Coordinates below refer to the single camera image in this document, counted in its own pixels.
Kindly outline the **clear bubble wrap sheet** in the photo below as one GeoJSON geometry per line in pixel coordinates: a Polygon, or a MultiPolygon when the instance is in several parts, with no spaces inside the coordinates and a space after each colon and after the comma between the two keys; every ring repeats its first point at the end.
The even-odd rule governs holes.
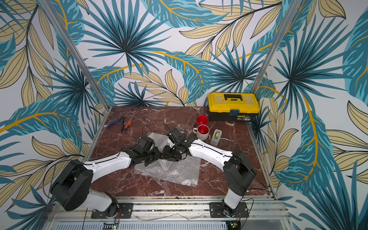
{"type": "Polygon", "coordinates": [[[179,162],[157,160],[148,166],[143,163],[134,167],[134,173],[184,186],[196,187],[199,179],[201,159],[187,156],[179,162]]]}

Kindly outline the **red mug black handle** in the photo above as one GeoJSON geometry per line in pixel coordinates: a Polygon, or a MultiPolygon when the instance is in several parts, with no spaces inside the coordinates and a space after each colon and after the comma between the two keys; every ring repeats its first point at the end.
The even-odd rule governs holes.
{"type": "Polygon", "coordinates": [[[197,117],[194,127],[198,127],[200,125],[207,125],[209,122],[209,118],[205,115],[200,115],[197,117]]]}

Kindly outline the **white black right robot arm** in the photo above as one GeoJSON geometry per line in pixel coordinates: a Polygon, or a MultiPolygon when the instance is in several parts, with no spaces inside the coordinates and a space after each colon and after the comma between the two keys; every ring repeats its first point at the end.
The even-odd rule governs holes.
{"type": "Polygon", "coordinates": [[[228,151],[211,146],[194,136],[187,136],[177,128],[167,133],[167,144],[163,157],[170,161],[181,161],[186,156],[203,159],[220,168],[228,184],[228,192],[219,208],[221,215],[234,217],[239,214],[239,206],[245,193],[256,179],[256,171],[242,151],[228,151]]]}

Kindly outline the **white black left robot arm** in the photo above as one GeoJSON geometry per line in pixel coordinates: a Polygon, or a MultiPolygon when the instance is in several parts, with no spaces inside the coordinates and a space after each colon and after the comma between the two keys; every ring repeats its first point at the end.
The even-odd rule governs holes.
{"type": "Polygon", "coordinates": [[[50,187],[50,193],[65,211],[78,207],[93,209],[112,218],[119,212],[117,200],[108,193],[91,189],[91,184],[115,171],[137,164],[146,166],[160,159],[161,152],[153,139],[141,137],[138,143],[124,151],[90,162],[73,160],[50,187]]]}

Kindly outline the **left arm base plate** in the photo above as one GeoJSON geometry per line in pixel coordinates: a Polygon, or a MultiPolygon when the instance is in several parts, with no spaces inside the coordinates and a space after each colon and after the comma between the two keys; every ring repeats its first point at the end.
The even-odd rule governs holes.
{"type": "Polygon", "coordinates": [[[91,219],[130,219],[133,203],[117,203],[106,211],[93,210],[91,219]]]}

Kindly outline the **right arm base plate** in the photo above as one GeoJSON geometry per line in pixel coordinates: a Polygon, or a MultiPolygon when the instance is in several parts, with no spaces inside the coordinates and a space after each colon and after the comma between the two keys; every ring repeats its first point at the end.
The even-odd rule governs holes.
{"type": "Polygon", "coordinates": [[[235,209],[231,209],[224,202],[209,203],[209,211],[211,218],[247,218],[249,217],[249,209],[246,203],[239,203],[235,209]]]}

